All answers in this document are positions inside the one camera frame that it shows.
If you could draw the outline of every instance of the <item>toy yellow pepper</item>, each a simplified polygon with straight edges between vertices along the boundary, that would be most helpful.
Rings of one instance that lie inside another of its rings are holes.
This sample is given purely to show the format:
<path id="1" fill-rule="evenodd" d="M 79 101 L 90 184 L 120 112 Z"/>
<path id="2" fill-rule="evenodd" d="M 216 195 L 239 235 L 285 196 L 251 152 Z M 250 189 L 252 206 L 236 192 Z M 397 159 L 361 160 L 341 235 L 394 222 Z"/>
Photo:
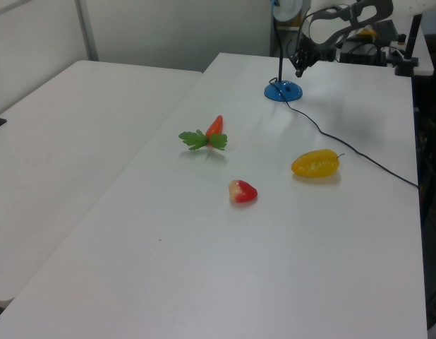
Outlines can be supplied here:
<path id="1" fill-rule="evenodd" d="M 326 177 L 339 168 L 339 156 L 333 150 L 314 150 L 296 159 L 291 170 L 302 177 Z"/>

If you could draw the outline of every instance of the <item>blue base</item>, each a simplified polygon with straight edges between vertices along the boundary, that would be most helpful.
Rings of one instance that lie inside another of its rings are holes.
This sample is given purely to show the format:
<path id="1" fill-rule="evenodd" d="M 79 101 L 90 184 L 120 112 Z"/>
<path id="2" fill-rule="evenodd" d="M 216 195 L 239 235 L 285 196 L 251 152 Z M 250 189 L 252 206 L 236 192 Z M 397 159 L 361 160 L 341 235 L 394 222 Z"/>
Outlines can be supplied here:
<path id="1" fill-rule="evenodd" d="M 291 81 L 275 81 L 265 87 L 263 94 L 268 99 L 285 102 L 298 100 L 303 96 L 303 90 L 301 90 L 300 86 Z"/>

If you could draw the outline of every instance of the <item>red strawberry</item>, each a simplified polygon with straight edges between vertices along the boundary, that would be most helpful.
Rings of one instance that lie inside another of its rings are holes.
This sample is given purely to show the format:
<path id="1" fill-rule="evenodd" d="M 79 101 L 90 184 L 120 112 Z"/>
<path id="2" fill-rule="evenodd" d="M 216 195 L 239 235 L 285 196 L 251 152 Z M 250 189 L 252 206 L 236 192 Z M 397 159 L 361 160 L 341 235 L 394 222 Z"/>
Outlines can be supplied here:
<path id="1" fill-rule="evenodd" d="M 257 196 L 258 190 L 243 180 L 232 180 L 229 184 L 229 197 L 236 203 L 245 203 Z"/>

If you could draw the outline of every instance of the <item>black metal rod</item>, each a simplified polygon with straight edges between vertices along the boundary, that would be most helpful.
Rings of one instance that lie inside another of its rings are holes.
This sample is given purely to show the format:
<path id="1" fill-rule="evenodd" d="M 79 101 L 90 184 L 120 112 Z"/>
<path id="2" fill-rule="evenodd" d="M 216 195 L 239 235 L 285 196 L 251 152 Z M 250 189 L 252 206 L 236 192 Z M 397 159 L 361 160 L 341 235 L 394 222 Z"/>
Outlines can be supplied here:
<path id="1" fill-rule="evenodd" d="M 411 30 L 409 31 L 408 43 L 406 44 L 406 51 L 404 52 L 405 60 L 409 60 L 413 56 L 414 46 L 416 45 L 416 38 L 420 22 L 422 21 L 422 14 L 414 16 Z"/>
<path id="2" fill-rule="evenodd" d="M 282 59 L 284 58 L 284 51 L 282 50 L 282 42 L 281 42 L 281 38 L 279 37 L 279 32 L 277 31 L 276 19 L 274 18 L 274 16 L 273 16 L 273 29 L 274 29 L 274 34 L 276 35 L 277 38 L 277 43 L 279 44 L 279 74 L 277 76 L 277 80 L 282 81 Z"/>

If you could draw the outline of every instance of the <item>plastic vegetable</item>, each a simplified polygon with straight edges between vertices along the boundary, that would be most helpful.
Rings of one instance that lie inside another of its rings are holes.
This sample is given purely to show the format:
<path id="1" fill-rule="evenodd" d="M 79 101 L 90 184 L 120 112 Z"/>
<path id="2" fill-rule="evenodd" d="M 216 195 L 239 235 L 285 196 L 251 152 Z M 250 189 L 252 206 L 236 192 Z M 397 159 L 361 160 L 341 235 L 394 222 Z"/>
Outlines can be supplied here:
<path id="1" fill-rule="evenodd" d="M 211 145 L 219 150 L 224 150 L 227 144 L 227 135 L 222 134 L 223 116 L 219 115 L 212 125 L 210 125 L 205 135 L 199 129 L 196 132 L 183 132 L 178 135 L 188 146 L 189 150 L 197 150 L 206 145 Z"/>
<path id="2" fill-rule="evenodd" d="M 303 177 L 326 177 L 339 168 L 339 157 L 333 150 L 314 150 L 291 164 L 291 170 Z"/>
<path id="3" fill-rule="evenodd" d="M 243 180 L 232 180 L 229 184 L 229 198 L 236 203 L 245 203 L 257 196 L 258 190 Z"/>
<path id="4" fill-rule="evenodd" d="M 207 132 L 205 132 L 205 136 L 210 138 L 211 134 L 221 134 L 223 133 L 223 116 L 219 115 L 215 121 L 210 125 Z"/>

